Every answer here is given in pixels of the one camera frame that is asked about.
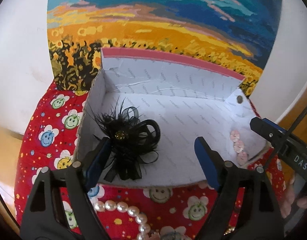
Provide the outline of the right hand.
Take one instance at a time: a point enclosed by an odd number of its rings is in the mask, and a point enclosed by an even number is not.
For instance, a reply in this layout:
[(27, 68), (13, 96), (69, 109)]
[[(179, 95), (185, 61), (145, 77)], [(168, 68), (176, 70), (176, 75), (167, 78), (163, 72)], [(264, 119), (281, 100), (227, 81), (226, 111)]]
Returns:
[(294, 191), (295, 178), (295, 175), (293, 175), (293, 177), (289, 180), (288, 187), (284, 191), (284, 196), (279, 203), (282, 218), (286, 218), (291, 213), (292, 204), (295, 200), (297, 200), (296, 203), (299, 208), (307, 209), (307, 196), (296, 199), (296, 194)]

